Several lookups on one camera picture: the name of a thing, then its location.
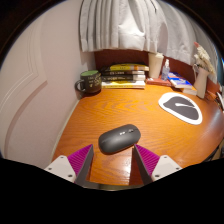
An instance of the white mouse pad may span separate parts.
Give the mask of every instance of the white mouse pad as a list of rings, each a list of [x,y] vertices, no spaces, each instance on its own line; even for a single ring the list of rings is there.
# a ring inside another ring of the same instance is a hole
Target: white mouse pad
[[[177,118],[194,125],[202,122],[202,113],[190,98],[178,93],[165,93],[159,99],[159,105]]]

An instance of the green mug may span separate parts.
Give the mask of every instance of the green mug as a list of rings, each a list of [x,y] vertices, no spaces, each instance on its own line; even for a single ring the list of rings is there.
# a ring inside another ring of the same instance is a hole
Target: green mug
[[[101,90],[101,74],[97,70],[82,72],[80,80],[75,83],[75,89],[83,93],[96,93]]]

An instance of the white wall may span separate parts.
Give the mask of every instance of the white wall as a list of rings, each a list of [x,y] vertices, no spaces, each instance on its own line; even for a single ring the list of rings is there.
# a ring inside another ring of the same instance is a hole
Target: white wall
[[[47,81],[27,96],[14,116],[1,149],[6,159],[40,168],[51,162],[63,126],[79,100],[74,83],[81,72],[95,69],[94,54],[80,50],[81,4],[82,0],[68,0],[44,13],[39,50]]]

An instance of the wooden desk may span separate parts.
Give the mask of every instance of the wooden desk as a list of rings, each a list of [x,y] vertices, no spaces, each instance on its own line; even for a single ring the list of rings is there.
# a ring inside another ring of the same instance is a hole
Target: wooden desk
[[[213,101],[183,94],[199,106],[203,116],[200,125],[188,124],[158,104],[164,93],[173,91],[170,87],[147,85],[145,90],[102,89],[97,95],[85,96],[65,127],[53,160],[93,144],[94,157],[87,180],[140,185],[142,180],[132,147],[114,155],[104,155],[98,147],[98,138],[104,132],[134,124],[141,132],[140,146],[159,156],[169,155],[182,168],[202,162],[224,137],[224,114]]]

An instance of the black mouse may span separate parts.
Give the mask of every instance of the black mouse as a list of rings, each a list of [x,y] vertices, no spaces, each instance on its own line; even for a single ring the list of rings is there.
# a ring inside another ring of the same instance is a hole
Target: black mouse
[[[123,125],[102,134],[99,148],[104,154],[113,154],[134,145],[140,137],[141,133],[135,125]]]

